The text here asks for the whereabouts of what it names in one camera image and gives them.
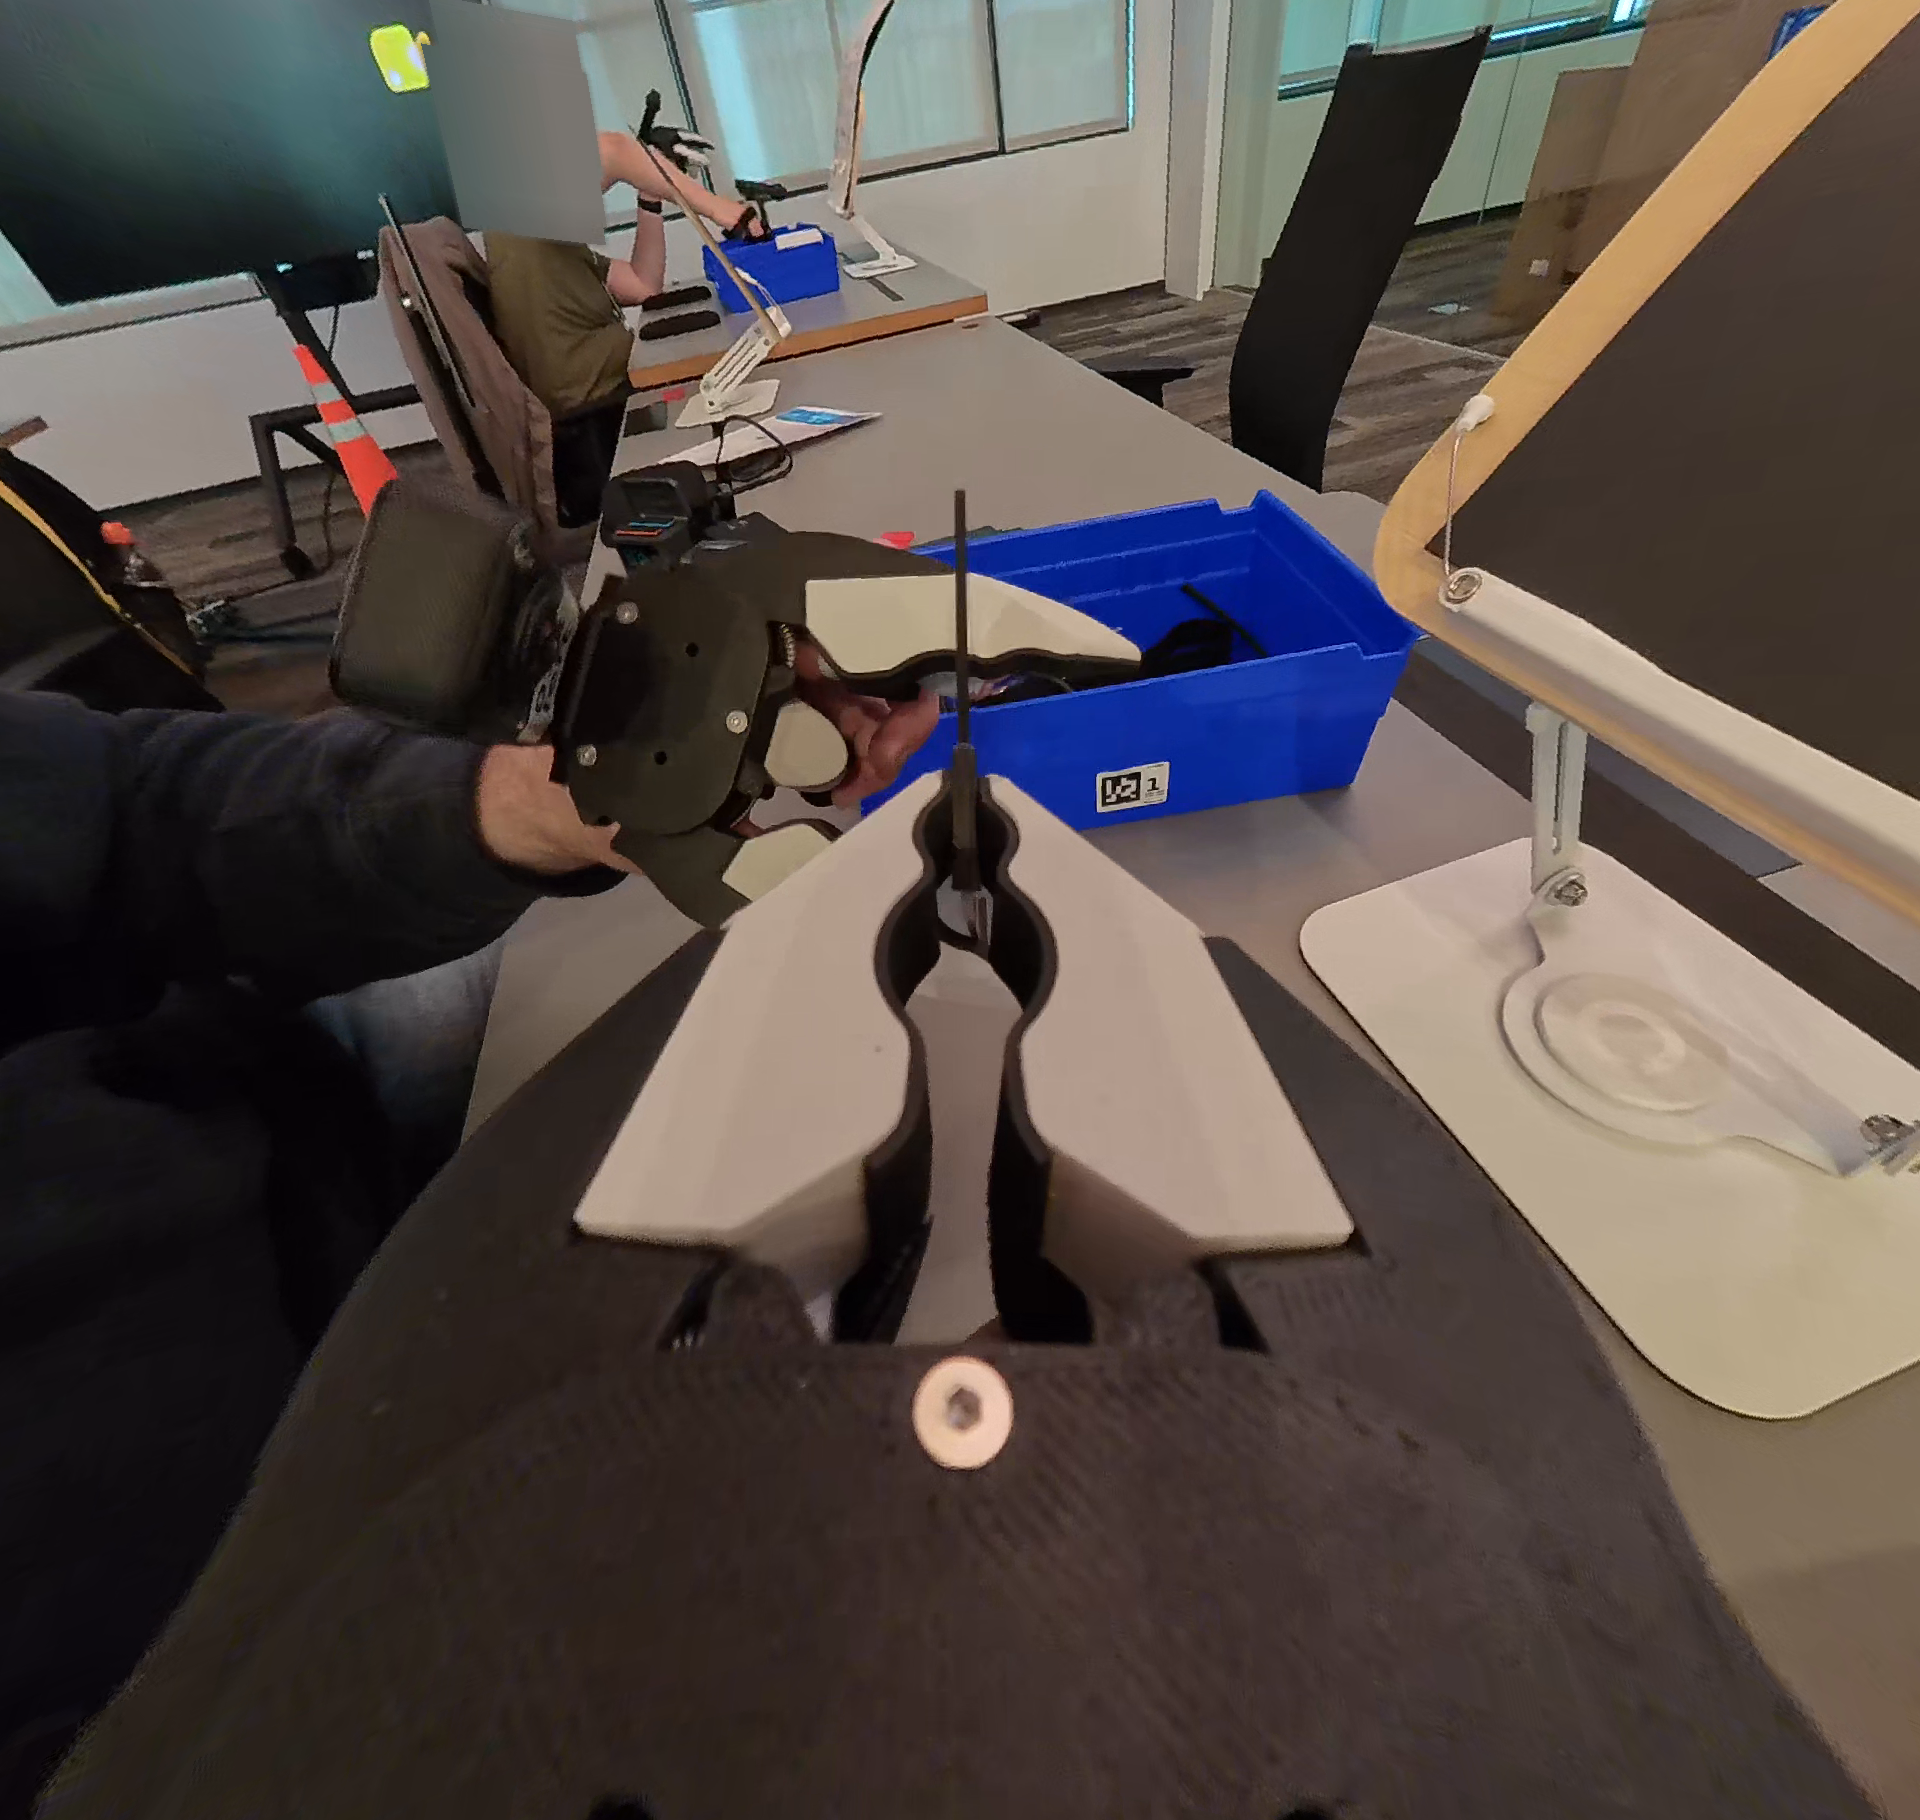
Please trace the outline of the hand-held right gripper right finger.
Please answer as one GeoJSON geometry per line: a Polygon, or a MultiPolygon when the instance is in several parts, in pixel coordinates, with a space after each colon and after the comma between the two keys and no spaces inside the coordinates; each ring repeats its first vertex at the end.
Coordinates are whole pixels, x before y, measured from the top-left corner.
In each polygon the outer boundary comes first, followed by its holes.
{"type": "Polygon", "coordinates": [[[1173,1271],[1336,1250],[1336,1194],[1193,922],[1026,793],[1007,914],[1040,918],[1009,1098],[1044,1166],[1040,1253],[1063,1271],[1173,1271]]]}

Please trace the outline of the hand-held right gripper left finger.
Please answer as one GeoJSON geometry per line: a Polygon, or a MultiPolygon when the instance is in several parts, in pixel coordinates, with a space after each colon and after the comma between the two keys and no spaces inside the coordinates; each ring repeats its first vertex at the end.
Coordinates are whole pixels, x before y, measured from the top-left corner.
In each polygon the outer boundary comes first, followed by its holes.
{"type": "Polygon", "coordinates": [[[750,1260],[877,1260],[928,1214],[935,962],[909,785],[722,937],[578,1204],[578,1231],[750,1260]]]}

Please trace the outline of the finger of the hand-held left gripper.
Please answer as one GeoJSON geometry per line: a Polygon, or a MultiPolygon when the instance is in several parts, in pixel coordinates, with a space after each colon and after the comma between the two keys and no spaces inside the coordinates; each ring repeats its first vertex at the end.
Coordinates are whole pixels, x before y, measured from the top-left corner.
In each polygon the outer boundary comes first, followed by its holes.
{"type": "Polygon", "coordinates": [[[932,675],[1012,672],[1106,678],[1140,649],[1090,615],[975,574],[810,580],[805,634],[850,689],[904,689],[932,675]]]}
{"type": "Polygon", "coordinates": [[[814,858],[829,852],[845,829],[821,820],[788,820],[773,827],[749,825],[746,840],[722,873],[722,885],[739,913],[778,891],[814,858]]]}

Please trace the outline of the blue plastic bin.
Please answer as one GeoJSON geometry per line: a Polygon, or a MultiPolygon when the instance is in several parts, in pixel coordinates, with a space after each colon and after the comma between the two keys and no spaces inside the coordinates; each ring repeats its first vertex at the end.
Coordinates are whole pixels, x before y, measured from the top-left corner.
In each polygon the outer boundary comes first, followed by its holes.
{"type": "Polygon", "coordinates": [[[843,286],[836,242],[814,224],[780,227],[767,240],[726,240],[722,259],[706,245],[703,270],[726,316],[750,312],[733,273],[749,279],[761,305],[824,298],[843,286]]]}
{"type": "Polygon", "coordinates": [[[1117,686],[1012,675],[975,698],[984,775],[1077,829],[1344,788],[1420,637],[1271,494],[973,538],[969,554],[1140,649],[1117,686]]]}

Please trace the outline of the person's left forearm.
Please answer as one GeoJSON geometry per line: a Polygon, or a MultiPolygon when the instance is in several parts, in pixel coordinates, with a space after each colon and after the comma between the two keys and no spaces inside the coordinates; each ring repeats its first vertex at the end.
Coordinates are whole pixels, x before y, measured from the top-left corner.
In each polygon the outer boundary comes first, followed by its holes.
{"type": "Polygon", "coordinates": [[[479,827],[474,746],[322,715],[3,704],[5,1049],[175,989],[298,1000],[437,969],[542,896],[479,827]]]}

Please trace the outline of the person's left hand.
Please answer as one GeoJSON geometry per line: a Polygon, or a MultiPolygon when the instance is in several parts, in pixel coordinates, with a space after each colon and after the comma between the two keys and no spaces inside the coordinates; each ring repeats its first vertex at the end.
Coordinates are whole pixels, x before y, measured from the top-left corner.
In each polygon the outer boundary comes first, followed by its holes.
{"type": "MultiPolygon", "coordinates": [[[[940,698],[914,695],[891,703],[862,697],[821,673],[812,649],[796,658],[798,698],[829,717],[851,766],[830,802],[856,807],[899,778],[940,722],[940,698]]],[[[580,818],[569,788],[552,778],[552,756],[538,746],[493,746],[477,772],[474,818],[483,846],[509,870],[569,874],[591,868],[638,873],[616,850],[614,825],[580,818]]]]}

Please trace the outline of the long wooden table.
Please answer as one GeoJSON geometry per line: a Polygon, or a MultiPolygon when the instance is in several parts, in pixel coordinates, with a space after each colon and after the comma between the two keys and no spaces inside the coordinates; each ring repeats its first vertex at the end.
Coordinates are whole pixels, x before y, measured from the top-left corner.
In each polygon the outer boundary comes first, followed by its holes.
{"type": "MultiPolygon", "coordinates": [[[[988,308],[990,298],[981,288],[932,263],[918,263],[904,273],[875,282],[845,275],[838,292],[787,305],[790,339],[771,353],[769,362],[897,339],[984,316],[988,308]]],[[[698,383],[743,337],[745,321],[745,316],[729,316],[698,331],[638,341],[631,359],[634,392],[698,383]]]]}

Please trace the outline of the office chair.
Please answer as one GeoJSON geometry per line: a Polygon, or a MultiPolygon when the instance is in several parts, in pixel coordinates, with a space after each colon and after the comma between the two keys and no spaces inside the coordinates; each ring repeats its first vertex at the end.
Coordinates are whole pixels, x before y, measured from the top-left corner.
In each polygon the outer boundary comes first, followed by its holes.
{"type": "Polygon", "coordinates": [[[385,224],[377,290],[455,481],[531,518],[548,554],[565,546],[553,419],[494,337],[493,273],[451,218],[385,224]]]}

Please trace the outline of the black pillar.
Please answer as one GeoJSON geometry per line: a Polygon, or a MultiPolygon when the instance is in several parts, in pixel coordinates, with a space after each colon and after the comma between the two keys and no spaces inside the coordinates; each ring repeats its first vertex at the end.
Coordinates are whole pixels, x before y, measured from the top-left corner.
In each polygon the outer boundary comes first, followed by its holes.
{"type": "Polygon", "coordinates": [[[1323,490],[1332,421],[1366,327],[1456,139],[1492,40],[1352,47],[1235,344],[1230,444],[1323,490]]]}

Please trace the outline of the person's dark clothing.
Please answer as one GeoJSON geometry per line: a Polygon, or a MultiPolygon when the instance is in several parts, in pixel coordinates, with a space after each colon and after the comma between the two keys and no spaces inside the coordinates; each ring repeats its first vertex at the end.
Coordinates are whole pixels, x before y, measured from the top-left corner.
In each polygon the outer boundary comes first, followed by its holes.
{"type": "Polygon", "coordinates": [[[5,1053],[5,1812],[193,1589],[348,1289],[459,1147],[503,945],[5,1053]]]}

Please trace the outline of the brown cardboard box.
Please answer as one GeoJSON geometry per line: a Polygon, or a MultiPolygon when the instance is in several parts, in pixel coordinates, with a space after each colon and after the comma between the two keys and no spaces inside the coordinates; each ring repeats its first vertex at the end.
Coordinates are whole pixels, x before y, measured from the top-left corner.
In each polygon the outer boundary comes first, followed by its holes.
{"type": "Polygon", "coordinates": [[[1546,319],[1685,153],[1669,100],[1642,57],[1559,75],[1495,296],[1510,330],[1546,319]]]}

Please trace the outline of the black monitor screen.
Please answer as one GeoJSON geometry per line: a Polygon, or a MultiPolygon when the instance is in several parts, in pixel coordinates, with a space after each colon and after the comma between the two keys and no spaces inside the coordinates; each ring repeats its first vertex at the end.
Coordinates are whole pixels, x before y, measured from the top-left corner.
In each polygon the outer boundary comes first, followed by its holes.
{"type": "Polygon", "coordinates": [[[45,305],[346,256],[385,210],[458,216],[430,3],[3,0],[3,227],[45,305]]]}

